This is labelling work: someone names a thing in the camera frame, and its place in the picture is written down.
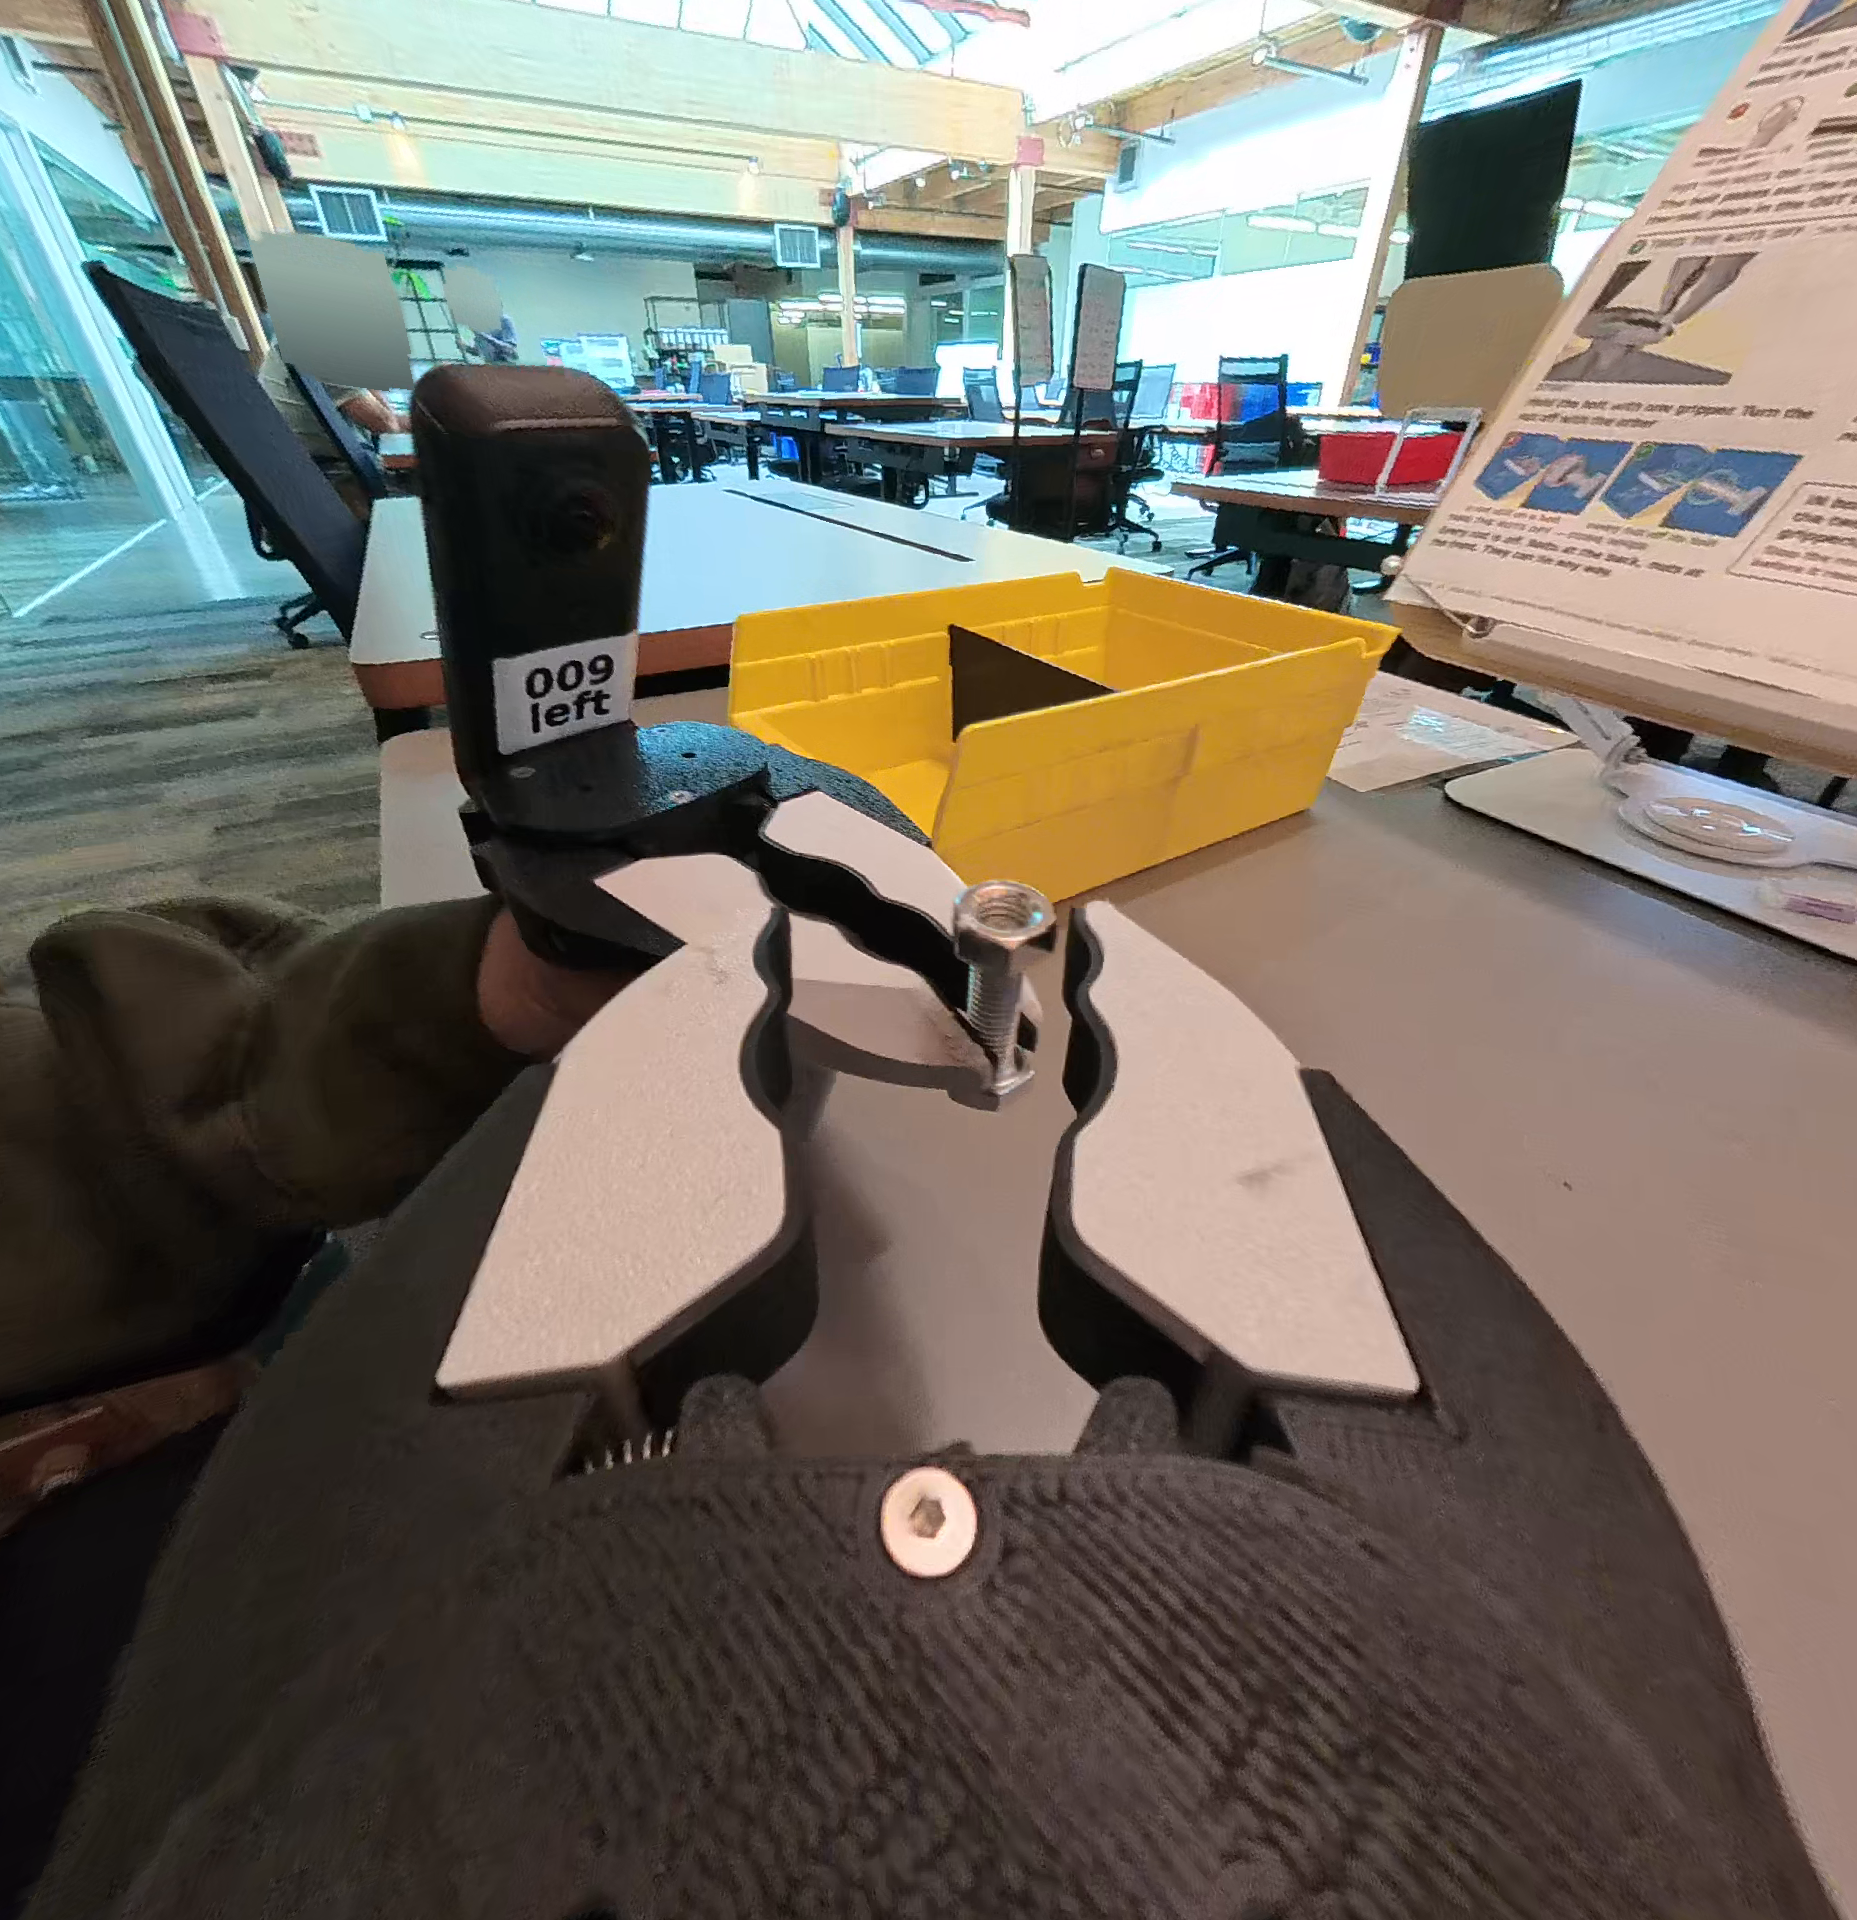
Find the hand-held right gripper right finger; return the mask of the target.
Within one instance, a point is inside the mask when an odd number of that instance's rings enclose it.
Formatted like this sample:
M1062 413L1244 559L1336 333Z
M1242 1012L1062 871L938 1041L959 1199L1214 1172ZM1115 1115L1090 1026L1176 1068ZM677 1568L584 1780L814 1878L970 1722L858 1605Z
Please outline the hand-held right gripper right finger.
M1232 1447L1266 1401L1408 1409L1412 1347L1305 1075L1246 1004L1106 900L1069 918L1042 1333Z

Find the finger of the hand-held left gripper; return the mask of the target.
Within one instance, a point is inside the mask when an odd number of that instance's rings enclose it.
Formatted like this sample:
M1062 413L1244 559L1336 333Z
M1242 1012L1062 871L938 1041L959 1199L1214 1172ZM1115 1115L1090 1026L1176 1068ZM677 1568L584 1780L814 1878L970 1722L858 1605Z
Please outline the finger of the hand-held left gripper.
M772 900L892 972L910 975L963 1030L967 968L952 948L967 886L926 844L812 792L773 805L751 863Z
M759 871L730 856L646 858L600 876L596 892L697 951L739 939L761 925L772 900ZM789 1030L810 1059L893 1086L935 1088L976 1108L982 1054L932 995L910 975L845 948L832 929L789 914L788 932Z

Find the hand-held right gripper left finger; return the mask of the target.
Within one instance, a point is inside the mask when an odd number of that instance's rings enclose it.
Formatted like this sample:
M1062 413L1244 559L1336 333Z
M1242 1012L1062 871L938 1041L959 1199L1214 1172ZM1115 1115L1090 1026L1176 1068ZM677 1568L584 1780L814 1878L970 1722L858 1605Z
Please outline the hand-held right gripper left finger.
M436 1368L460 1403L584 1392L615 1427L770 1381L819 1319L788 910L747 904L572 1037Z

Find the silver bolt with nut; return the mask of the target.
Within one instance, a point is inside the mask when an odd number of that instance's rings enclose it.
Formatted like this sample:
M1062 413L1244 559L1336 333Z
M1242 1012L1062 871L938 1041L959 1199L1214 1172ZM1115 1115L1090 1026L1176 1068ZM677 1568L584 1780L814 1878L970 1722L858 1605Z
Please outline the silver bolt with nut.
M989 879L963 888L950 927L967 968L961 1021L982 1054L976 1104L998 1111L1036 1072L1039 1004L1029 1002L1029 972L1055 951L1060 918L1039 888Z

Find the person's left forearm olive sleeve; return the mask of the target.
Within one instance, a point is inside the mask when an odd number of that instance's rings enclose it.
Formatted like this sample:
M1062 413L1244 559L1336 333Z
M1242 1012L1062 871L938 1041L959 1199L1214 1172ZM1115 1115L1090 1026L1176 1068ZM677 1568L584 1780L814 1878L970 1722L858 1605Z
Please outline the person's left forearm olive sleeve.
M481 1026L501 908L339 929L240 900L51 925L0 993L0 1414L232 1347L535 1061Z

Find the person's left hand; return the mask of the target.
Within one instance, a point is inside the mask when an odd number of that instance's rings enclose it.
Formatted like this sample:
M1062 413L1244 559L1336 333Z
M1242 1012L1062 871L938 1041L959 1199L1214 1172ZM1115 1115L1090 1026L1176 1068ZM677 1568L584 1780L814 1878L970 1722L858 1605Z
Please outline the person's left hand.
M481 942L475 1004L489 1037L510 1054L546 1063L596 1012L626 993L646 967L565 968L539 958L507 906Z

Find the white table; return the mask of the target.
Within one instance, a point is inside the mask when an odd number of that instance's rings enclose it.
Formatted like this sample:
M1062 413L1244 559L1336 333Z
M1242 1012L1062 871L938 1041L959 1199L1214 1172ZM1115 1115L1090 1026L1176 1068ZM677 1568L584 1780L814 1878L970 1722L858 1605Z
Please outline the white table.
M657 486L647 495L637 693L706 686L728 666L731 629L747 613L1064 570L1099 581L1107 568L1165 570L773 477ZM445 705L418 500L374 507L347 660L374 711Z

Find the black tilted panel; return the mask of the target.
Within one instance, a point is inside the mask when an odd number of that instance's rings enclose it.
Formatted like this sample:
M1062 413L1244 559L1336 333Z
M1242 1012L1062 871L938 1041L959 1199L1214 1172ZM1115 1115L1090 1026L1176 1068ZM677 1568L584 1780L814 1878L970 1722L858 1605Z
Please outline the black tilted panel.
M273 405L222 312L137 286L100 262L84 263L84 276L151 387L237 492L269 555L296 568L342 642L351 642L366 527Z

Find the black office chair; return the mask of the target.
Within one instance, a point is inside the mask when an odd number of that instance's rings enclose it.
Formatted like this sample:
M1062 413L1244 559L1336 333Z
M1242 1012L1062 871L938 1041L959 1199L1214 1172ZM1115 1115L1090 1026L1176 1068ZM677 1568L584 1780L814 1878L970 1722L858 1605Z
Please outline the black office chair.
M1075 392L1060 423L1060 440L1004 467L1004 486L987 504L989 521L1036 539L1115 542L1161 539L1129 516L1142 472L1148 436L1135 426L1136 399L1148 390L1142 360L1120 360L1106 392Z
M1260 475L1282 470L1295 436L1289 423L1289 356L1224 356L1219 360L1219 405L1208 481ZM1284 588L1294 555L1284 548L1270 555L1265 537L1277 542L1295 535L1301 516L1241 500L1214 509L1212 552L1198 559L1189 577L1209 580L1226 565L1242 565L1246 591Z

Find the white sheet stand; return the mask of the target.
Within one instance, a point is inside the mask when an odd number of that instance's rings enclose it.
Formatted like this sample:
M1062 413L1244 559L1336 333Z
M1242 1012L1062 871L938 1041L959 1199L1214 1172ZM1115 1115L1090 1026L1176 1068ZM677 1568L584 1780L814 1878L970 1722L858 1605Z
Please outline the white sheet stand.
M1774 814L1821 814L1857 824L1854 819L1765 794L1716 773L1660 763L1645 751L1635 731L1609 708L1591 708L1586 700L1564 696L1556 711L1567 731L1574 735L1574 747L1449 781L1443 799L1487 823L1516 829L1539 842L1586 856L1616 874L1709 906L1719 916L1857 963L1857 929L1778 916L1759 901L1759 886L1766 879L1834 886L1857 896L1857 876L1830 869L1765 874L1683 856L1623 824L1616 805L1633 794L1694 794Z

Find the paper sheet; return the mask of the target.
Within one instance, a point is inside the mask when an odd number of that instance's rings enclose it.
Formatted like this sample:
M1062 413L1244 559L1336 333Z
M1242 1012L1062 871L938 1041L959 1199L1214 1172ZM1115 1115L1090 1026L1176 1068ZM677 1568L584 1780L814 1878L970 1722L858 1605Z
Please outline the paper sheet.
M1564 728L1376 674L1343 735L1327 781L1368 796L1428 779L1451 781L1565 747L1574 747L1574 735Z

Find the clear magnifying glass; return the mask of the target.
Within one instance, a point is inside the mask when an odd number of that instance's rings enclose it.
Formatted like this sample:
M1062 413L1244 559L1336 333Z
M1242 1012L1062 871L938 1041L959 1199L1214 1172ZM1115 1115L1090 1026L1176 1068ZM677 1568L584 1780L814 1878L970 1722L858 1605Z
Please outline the clear magnifying glass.
M1821 814L1774 814L1706 796L1625 796L1623 824L1694 858L1765 874L1830 869L1857 876L1857 824Z

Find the tan cardboard panel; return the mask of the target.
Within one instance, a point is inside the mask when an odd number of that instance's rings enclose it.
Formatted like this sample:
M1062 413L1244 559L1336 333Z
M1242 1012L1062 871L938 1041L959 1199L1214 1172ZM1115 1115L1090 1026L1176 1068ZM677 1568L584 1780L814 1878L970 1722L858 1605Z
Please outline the tan cardboard panel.
M1377 407L1494 415L1564 300L1549 263L1407 279L1387 304Z

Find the printed instruction sheet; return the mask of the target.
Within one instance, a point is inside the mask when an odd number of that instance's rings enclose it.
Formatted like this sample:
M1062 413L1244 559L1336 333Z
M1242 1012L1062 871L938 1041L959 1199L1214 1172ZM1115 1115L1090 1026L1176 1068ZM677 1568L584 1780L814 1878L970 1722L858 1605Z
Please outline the printed instruction sheet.
M1857 717L1857 4L1789 4L1574 286L1392 588Z

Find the black hanging screen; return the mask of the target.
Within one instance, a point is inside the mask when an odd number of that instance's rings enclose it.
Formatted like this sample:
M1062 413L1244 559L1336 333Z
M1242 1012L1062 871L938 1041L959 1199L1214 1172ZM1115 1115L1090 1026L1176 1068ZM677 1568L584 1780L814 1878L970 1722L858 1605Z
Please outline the black hanging screen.
M1408 154L1403 281L1553 260L1583 86L1422 122Z

